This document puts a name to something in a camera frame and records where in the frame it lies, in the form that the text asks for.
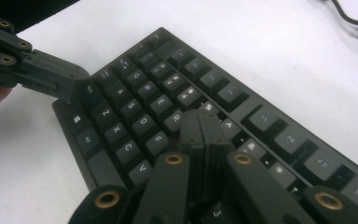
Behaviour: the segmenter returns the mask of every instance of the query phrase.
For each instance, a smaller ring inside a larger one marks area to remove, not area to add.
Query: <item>space bar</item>
[[[98,187],[114,185],[126,189],[126,185],[118,174],[115,165],[104,149],[91,157],[88,161],[88,165]]]

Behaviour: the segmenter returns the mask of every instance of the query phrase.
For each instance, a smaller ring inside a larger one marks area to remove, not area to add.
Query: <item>robotic hand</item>
[[[0,18],[0,92],[7,95],[18,83],[66,101],[78,94],[90,75],[80,66],[32,49],[14,35],[11,22]]]

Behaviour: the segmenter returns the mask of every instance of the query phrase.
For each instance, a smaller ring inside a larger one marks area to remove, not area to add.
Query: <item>keyboard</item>
[[[53,108],[89,190],[142,194],[183,114],[196,109],[215,113],[234,149],[260,160],[296,200],[325,186],[358,206],[358,165],[164,28],[92,75],[81,102]],[[192,222],[234,223],[228,208],[214,202]]]

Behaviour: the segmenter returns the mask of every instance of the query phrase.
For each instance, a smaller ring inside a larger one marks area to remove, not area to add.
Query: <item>brass insert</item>
[[[182,157],[178,155],[169,155],[165,158],[165,161],[169,164],[176,165],[182,162]]]
[[[110,208],[120,200],[120,195],[115,190],[108,190],[100,193],[95,199],[95,205],[99,208]]]
[[[252,162],[252,158],[244,154],[239,154],[235,156],[235,161],[241,164],[249,164]]]
[[[344,204],[342,203],[342,201],[338,199],[336,196],[331,195],[329,193],[318,192],[315,194],[315,200],[321,206],[328,208],[330,210],[338,211],[344,208]]]
[[[5,56],[5,57],[1,58],[1,62],[2,63],[13,63],[13,59],[11,59],[10,57]]]
[[[10,26],[10,23],[8,23],[7,21],[0,21],[0,25],[4,27],[8,27]]]

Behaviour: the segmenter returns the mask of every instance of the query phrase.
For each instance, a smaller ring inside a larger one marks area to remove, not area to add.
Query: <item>white desk surface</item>
[[[19,36],[92,74],[161,26],[358,163],[358,27],[330,1],[82,0]],[[88,194],[53,101],[0,104],[0,223],[66,223]]]

